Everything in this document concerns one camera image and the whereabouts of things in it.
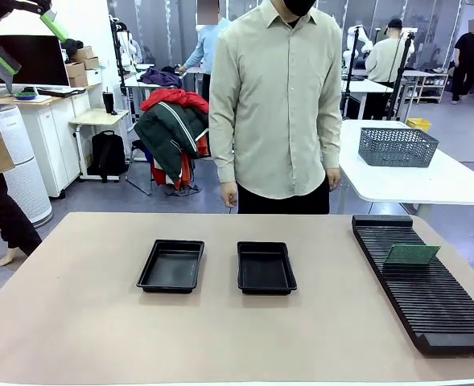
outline black face mask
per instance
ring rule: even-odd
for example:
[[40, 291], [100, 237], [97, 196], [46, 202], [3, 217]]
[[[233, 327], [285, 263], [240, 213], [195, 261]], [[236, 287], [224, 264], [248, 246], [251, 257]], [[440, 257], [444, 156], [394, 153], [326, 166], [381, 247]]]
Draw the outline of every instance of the black face mask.
[[296, 16], [302, 17], [315, 4], [315, 0], [283, 0], [285, 6]]

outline chair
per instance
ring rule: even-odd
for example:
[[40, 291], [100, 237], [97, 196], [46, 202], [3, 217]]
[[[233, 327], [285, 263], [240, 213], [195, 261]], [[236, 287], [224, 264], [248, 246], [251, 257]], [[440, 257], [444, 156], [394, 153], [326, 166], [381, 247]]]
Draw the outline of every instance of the chair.
[[136, 187], [138, 190], [140, 190], [145, 195], [148, 195], [149, 197], [151, 197], [153, 195], [153, 181], [155, 180], [152, 175], [150, 177], [150, 192], [146, 191], [145, 189], [143, 189], [142, 187], [140, 187], [139, 185], [137, 185], [136, 183], [131, 181], [130, 178], [129, 178], [129, 175], [130, 175], [130, 172], [131, 172], [131, 166], [133, 165], [133, 162], [134, 162], [134, 152], [136, 150], [142, 151], [146, 155], [146, 160], [150, 164], [153, 162], [152, 155], [149, 153], [149, 151], [143, 145], [142, 140], [138, 139], [136, 141], [133, 141], [132, 146], [131, 146], [130, 164], [128, 166], [127, 173], [126, 173], [126, 181], [128, 183], [130, 183], [133, 187]]

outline bare foot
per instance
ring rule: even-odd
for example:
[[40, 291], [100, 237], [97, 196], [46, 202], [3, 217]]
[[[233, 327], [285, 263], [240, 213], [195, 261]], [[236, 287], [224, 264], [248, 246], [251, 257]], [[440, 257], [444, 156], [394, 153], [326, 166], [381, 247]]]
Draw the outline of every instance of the bare foot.
[[20, 248], [9, 248], [8, 253], [0, 260], [0, 267], [8, 265], [13, 262], [17, 257], [25, 256], [24, 252]]

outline black plastic tray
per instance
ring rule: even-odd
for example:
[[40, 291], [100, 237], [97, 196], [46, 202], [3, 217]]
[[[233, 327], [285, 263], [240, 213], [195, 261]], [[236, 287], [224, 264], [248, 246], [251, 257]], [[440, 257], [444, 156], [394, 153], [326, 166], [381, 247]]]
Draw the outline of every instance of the black plastic tray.
[[137, 287], [145, 292], [189, 294], [197, 287], [203, 241], [156, 240]]
[[284, 243], [238, 243], [238, 288], [244, 294], [288, 295], [296, 290]]
[[474, 354], [474, 301], [438, 257], [384, 265], [393, 244], [424, 245], [408, 216], [354, 216], [352, 230], [414, 345], [429, 355]]

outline man's left hand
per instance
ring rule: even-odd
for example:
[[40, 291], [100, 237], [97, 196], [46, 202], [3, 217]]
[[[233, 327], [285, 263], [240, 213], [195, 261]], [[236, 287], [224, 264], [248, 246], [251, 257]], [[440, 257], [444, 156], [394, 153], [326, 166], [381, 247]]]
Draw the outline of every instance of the man's left hand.
[[330, 183], [330, 191], [334, 191], [339, 186], [340, 169], [339, 168], [326, 169], [326, 176]]

